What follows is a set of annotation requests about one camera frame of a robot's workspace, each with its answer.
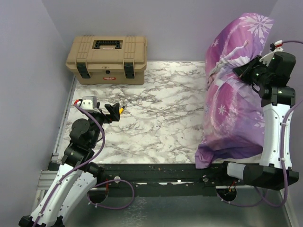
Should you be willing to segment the pink purple printed pillowcase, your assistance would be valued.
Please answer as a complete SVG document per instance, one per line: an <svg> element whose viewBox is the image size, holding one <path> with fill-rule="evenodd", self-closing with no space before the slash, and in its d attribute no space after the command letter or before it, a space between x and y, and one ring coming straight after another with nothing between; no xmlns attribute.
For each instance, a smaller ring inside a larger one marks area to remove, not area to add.
<svg viewBox="0 0 303 227"><path fill-rule="evenodd" d="M217 159L244 159L261 154L264 115L261 99L233 69L261 55L273 19L244 13L229 23L205 54L206 95L203 138L195 153L197 169Z"/></svg>

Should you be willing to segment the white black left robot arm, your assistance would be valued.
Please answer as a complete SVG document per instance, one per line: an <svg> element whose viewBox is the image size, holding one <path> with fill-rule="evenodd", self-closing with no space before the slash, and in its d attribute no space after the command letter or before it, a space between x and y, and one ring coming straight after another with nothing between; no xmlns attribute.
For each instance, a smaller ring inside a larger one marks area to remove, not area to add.
<svg viewBox="0 0 303 227"><path fill-rule="evenodd" d="M101 186L106 179L104 169L93 162L99 155L93 149L98 139L105 137L102 125L120 120L120 104L106 104L107 114L98 109L97 103L85 98L74 106L87 119L77 119L72 124L70 143L55 179L36 209L21 218L20 227L62 227L88 190Z"/></svg>

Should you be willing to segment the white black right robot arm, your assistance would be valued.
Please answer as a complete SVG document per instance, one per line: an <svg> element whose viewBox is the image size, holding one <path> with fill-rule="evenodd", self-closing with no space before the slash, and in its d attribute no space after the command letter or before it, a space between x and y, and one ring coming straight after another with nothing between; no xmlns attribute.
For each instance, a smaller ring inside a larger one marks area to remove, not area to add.
<svg viewBox="0 0 303 227"><path fill-rule="evenodd" d="M299 173L292 170L289 154L295 90L287 86L295 63L294 55L274 51L233 69L244 83L259 87L256 92L264 114L264 146L259 164L228 163L217 174L221 184L237 178L246 185L278 191L298 181Z"/></svg>

